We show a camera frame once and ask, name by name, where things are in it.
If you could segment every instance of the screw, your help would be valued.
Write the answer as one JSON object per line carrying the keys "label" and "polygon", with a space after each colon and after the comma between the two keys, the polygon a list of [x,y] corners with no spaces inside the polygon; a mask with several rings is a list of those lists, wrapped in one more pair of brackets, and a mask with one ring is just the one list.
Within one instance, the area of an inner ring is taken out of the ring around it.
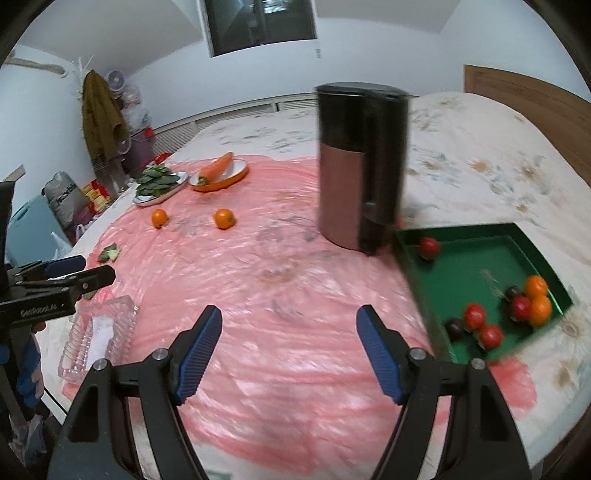
{"label": "screw", "polygon": [[486,368],[486,363],[482,358],[475,358],[470,364],[475,370],[484,370]]}
{"label": "screw", "polygon": [[98,359],[95,363],[92,364],[92,368],[94,368],[97,372],[104,370],[107,366],[108,362],[105,358]]}
{"label": "screw", "polygon": [[411,348],[409,355],[413,360],[425,360],[427,358],[427,352],[422,348]]}
{"label": "screw", "polygon": [[154,350],[154,353],[152,353],[152,358],[154,360],[164,360],[166,357],[168,357],[168,350],[166,350],[166,348],[157,348]]}

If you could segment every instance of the ceiling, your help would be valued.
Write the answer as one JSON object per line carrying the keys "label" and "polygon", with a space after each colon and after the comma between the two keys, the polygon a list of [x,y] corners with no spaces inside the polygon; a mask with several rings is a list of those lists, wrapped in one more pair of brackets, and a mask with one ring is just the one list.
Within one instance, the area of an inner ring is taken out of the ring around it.
{"label": "ceiling", "polygon": [[55,0],[20,43],[69,61],[94,55],[89,68],[99,73],[133,73],[202,39],[194,0],[176,1],[179,7],[172,0]]}
{"label": "ceiling", "polygon": [[439,33],[459,3],[460,0],[316,0],[316,10],[320,18],[373,20]]}
{"label": "ceiling", "polygon": [[[140,68],[203,39],[199,0],[55,0],[20,43],[105,74]],[[351,18],[438,33],[460,0],[316,0],[319,18]]]}

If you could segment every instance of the floral bedsheet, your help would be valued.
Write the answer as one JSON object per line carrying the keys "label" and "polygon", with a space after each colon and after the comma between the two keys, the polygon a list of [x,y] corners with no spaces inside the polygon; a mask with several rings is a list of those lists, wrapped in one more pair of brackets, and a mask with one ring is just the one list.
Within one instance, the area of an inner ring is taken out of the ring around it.
{"label": "floral bedsheet", "polygon": [[[170,163],[212,158],[223,150],[279,160],[317,154],[315,109],[230,119],[211,125]],[[73,254],[87,256],[131,205],[124,194],[83,236]],[[575,305],[546,335],[516,355],[535,384],[537,402],[517,420],[530,465],[573,427],[591,400],[591,189],[521,114],[487,98],[438,93],[413,99],[402,213],[409,228],[516,222],[568,288]],[[70,323],[39,334],[46,388],[64,408],[57,377]],[[211,478],[279,478],[218,450],[200,449]],[[436,456],[437,451],[429,451]],[[421,477],[431,478],[427,458]],[[328,478],[344,472],[319,472]]]}

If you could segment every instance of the blue gripper pad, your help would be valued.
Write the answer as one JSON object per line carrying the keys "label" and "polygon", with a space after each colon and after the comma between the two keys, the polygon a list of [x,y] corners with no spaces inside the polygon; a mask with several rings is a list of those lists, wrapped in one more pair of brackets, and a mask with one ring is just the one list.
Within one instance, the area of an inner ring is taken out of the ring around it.
{"label": "blue gripper pad", "polygon": [[179,333],[171,345],[169,379],[177,405],[197,392],[221,333],[222,312],[208,305],[193,328]]}
{"label": "blue gripper pad", "polygon": [[398,364],[388,351],[381,332],[387,332],[373,307],[362,306],[357,310],[357,333],[365,348],[375,376],[385,395],[391,397],[398,405],[404,402],[405,395],[400,381]]}
{"label": "blue gripper pad", "polygon": [[86,259],[81,255],[54,260],[46,266],[44,274],[47,278],[57,278],[84,270]]}

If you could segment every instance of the glass soap dish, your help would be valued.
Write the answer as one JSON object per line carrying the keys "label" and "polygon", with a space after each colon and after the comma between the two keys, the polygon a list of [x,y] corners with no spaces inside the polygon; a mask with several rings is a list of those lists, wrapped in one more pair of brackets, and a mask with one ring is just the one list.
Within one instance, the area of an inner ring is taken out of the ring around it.
{"label": "glass soap dish", "polygon": [[57,368],[60,378],[80,385],[99,358],[113,365],[125,363],[137,314],[137,306],[127,295],[81,307]]}

